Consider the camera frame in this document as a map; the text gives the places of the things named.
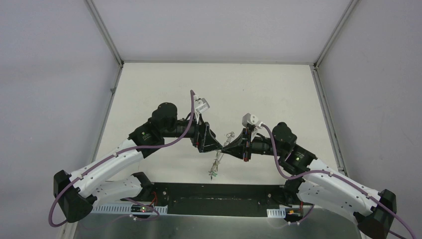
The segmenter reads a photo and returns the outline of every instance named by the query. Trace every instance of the white table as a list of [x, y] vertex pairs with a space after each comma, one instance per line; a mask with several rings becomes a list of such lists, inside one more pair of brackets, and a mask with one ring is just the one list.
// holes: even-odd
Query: white table
[[[270, 128], [286, 122], [297, 143], [337, 168], [309, 66], [264, 64], [126, 63], [105, 126], [98, 156], [110, 152], [135, 128], [144, 124], [163, 102], [178, 107], [178, 118], [190, 112], [192, 89], [211, 108], [205, 121], [223, 144], [225, 135], [242, 130], [242, 117], [255, 114]], [[283, 184], [274, 158], [252, 155], [249, 162], [225, 155], [212, 181], [208, 175], [215, 152], [198, 153], [182, 139], [125, 168], [112, 177], [122, 179], [143, 171], [152, 182]]]

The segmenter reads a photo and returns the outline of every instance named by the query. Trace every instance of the white tabletop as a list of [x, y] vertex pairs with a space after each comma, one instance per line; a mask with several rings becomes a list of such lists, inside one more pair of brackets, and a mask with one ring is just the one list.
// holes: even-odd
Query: white tabletop
[[[144, 124], [163, 102], [178, 107], [178, 118], [190, 112], [194, 90], [211, 108], [205, 121], [223, 144], [231, 131], [242, 131], [242, 117], [251, 113], [270, 128], [285, 122], [297, 144], [337, 169], [309, 66], [264, 64], [126, 63], [112, 103], [98, 156], [110, 152]], [[262, 129], [260, 133], [268, 136]], [[173, 141], [167, 138], [166, 143]], [[215, 152], [198, 153], [189, 139], [158, 150], [112, 180], [145, 172], [152, 182], [283, 184], [274, 158], [252, 155], [249, 162], [225, 155], [212, 181], [208, 175]]]

